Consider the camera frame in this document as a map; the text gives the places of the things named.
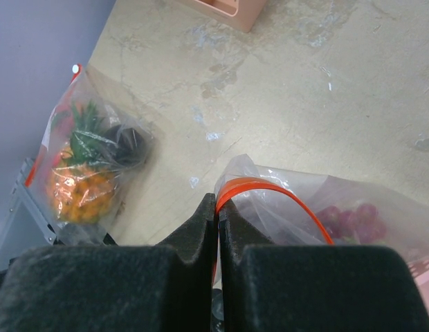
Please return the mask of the dark plum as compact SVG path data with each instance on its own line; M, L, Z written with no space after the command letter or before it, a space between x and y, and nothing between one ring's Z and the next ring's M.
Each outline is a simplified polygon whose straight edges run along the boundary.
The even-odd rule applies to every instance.
M132 127L116 125L105 131L102 155L110 162L123 167L133 167L145 162L147 142Z

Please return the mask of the red purple grape bunch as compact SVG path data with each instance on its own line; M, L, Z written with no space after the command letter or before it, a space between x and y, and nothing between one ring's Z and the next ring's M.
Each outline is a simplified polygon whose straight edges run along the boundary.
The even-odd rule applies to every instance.
M387 228L377 207L362 203L350 210L330 205L316 214L335 242L362 245L385 243Z

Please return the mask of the peach plastic file organizer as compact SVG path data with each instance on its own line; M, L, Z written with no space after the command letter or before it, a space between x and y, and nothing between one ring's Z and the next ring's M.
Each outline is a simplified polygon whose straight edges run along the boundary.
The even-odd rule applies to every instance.
M235 30L248 33L267 0L182 0L180 3Z

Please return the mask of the orange toy pineapple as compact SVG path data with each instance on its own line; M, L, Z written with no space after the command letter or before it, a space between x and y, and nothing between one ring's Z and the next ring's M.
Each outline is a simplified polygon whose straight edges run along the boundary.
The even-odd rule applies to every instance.
M116 193L116 173L104 161L98 145L104 141L97 104L71 105L75 127L70 138L71 156L52 167L46 193L56 221L96 224L110 212Z

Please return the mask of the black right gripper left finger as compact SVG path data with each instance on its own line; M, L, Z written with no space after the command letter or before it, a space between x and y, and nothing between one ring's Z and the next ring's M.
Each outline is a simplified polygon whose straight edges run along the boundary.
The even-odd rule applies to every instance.
M209 331L215 196L154 246L30 250L0 287L0 331Z

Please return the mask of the pink perforated plastic basket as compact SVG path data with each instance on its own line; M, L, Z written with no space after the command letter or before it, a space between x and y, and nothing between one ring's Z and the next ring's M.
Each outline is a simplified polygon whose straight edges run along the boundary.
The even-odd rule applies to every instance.
M429 257L408 263L429 314Z

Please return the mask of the red yellow mango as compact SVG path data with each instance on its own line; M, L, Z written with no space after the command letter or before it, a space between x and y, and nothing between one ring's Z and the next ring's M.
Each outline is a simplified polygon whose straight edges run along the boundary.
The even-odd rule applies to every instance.
M71 156L70 138L75 127L75 120L70 103L59 104L51 121L49 151L53 155L53 167L58 167L63 160Z

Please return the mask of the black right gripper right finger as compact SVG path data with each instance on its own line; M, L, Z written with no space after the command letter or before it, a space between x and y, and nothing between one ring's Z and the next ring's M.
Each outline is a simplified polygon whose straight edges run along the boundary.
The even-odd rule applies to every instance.
M281 246L219 213L227 331L429 331L404 260L385 246Z

